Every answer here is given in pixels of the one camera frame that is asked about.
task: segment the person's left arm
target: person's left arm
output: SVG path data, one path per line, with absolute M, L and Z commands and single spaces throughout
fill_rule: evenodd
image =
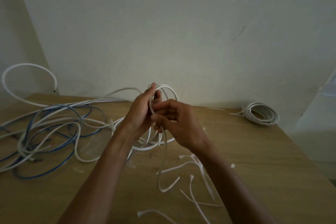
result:
M 133 102 L 128 114 L 116 128 L 97 164 L 79 189 L 58 223 L 106 223 L 113 196 L 124 169 L 127 156 L 142 134 L 152 125 L 148 101 L 155 94 L 153 102 L 162 101 L 161 92 L 155 93 L 153 83 L 145 93 Z

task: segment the table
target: table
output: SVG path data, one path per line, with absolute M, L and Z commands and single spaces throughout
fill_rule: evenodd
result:
M 69 103 L 87 98 L 34 94 L 28 98 L 43 104 Z M 109 119 L 123 117 L 130 102 L 98 103 Z M 36 110 L 37 107 L 18 103 L 10 112 L 2 112 L 1 121 Z M 292 140 L 277 126 L 262 127 L 248 120 L 230 115 L 237 110 L 194 107 L 204 131 L 221 155 L 234 163 L 234 170 L 257 195 L 280 223 L 336 223 L 336 188 L 317 170 Z M 111 131 L 105 129 L 92 138 L 81 139 L 82 154 L 100 154 Z M 0 157 L 15 147 L 13 138 L 1 142 Z M 20 167 L 23 173 L 39 167 L 60 163 L 73 146 L 59 150 L 40 163 Z M 121 176 L 110 214 L 110 223 L 168 223 L 155 213 L 137 218 L 137 211 L 157 209 L 177 223 L 204 223 L 196 206 L 179 191 L 189 193 L 190 175 L 195 176 L 192 191 L 198 202 L 212 200 L 196 165 L 162 175 L 162 187 L 180 176 L 180 181 L 169 192 L 156 187 L 158 167 L 163 147 L 139 152 L 132 157 Z M 191 153 L 175 141 L 168 144 L 165 167 L 185 162 L 179 155 Z M 79 162 L 74 156 L 56 171 L 32 180 L 19 180 L 11 171 L 0 174 L 1 223 L 55 223 L 90 174 L 95 163 Z M 201 206 L 212 224 L 231 223 L 225 208 Z

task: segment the hand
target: hand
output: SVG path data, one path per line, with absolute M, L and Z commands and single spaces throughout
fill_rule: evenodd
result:
M 160 126 L 167 129 L 181 146 L 194 151 L 201 149 L 208 140 L 191 105 L 169 99 L 152 107 L 155 111 L 151 116 L 151 120 L 156 122 L 154 129 L 159 132 L 162 132 Z
M 161 91 L 157 90 L 155 92 L 155 89 L 156 84 L 153 82 L 150 88 L 138 95 L 122 121 L 121 126 L 128 126 L 132 130 L 134 139 L 139 139 L 153 124 L 148 101 L 154 95 L 152 105 L 162 102 Z

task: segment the person's right hand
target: person's right hand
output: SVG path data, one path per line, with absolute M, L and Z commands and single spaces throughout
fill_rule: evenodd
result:
M 195 151 L 208 140 L 191 105 L 169 99 L 152 107 L 155 112 L 151 116 L 156 123 L 154 129 L 159 132 L 162 132 L 160 126 L 167 129 L 181 146 Z

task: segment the person's right arm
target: person's right arm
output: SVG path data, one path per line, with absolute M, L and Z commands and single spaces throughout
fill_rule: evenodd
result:
M 206 137 L 190 105 L 170 99 L 155 104 L 153 110 L 155 129 L 167 129 L 201 161 L 234 224 L 276 223 Z

